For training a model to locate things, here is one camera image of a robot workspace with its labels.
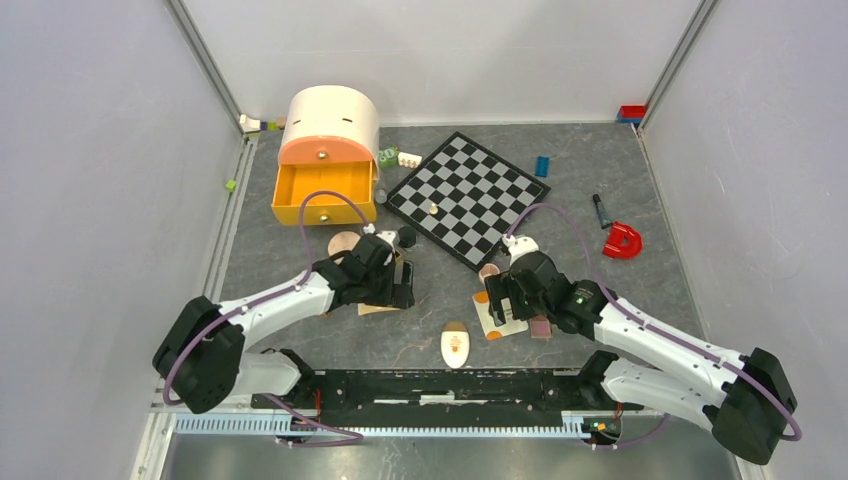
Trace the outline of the wooden handle makeup brush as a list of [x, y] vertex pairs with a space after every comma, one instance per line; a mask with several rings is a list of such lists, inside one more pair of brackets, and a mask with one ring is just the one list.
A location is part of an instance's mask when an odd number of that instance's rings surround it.
[[387, 312], [395, 312], [399, 311], [397, 307], [391, 306], [376, 306], [376, 305], [368, 305], [368, 304], [358, 304], [357, 312], [359, 316], [375, 314], [375, 313], [387, 313]]

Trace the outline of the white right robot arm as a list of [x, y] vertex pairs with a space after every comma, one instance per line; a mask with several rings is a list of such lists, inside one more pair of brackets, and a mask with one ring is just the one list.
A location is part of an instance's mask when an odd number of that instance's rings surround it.
[[544, 253], [511, 260], [484, 285], [499, 321], [541, 316], [568, 334], [605, 345], [581, 370], [580, 400], [638, 404], [709, 432], [726, 450], [757, 465], [781, 441], [797, 441], [797, 398], [780, 360], [711, 345], [640, 312], [592, 280], [572, 282]]

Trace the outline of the small round pink jar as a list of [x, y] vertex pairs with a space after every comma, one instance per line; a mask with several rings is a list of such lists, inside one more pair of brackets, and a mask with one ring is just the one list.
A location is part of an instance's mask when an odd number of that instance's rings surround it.
[[480, 270], [478, 271], [478, 278], [481, 283], [484, 283], [485, 280], [490, 276], [497, 276], [501, 273], [499, 267], [493, 263], [484, 264]]

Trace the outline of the yellow drawer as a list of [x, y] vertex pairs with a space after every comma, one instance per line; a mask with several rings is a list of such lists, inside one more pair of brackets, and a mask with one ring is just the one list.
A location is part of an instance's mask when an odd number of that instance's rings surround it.
[[283, 164], [271, 210], [283, 225], [346, 225], [374, 222], [376, 167], [371, 161]]

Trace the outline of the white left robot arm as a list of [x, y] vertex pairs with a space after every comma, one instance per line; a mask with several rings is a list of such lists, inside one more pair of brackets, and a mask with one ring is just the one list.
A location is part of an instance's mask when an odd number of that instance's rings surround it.
[[163, 400], [195, 414], [230, 397], [274, 394], [306, 405], [314, 381], [293, 354], [253, 353], [259, 341], [310, 317], [347, 305], [408, 309], [413, 265], [399, 251], [416, 242], [412, 228], [362, 235], [350, 250], [314, 262], [295, 278], [232, 301], [206, 296], [186, 303], [152, 358], [166, 382]]

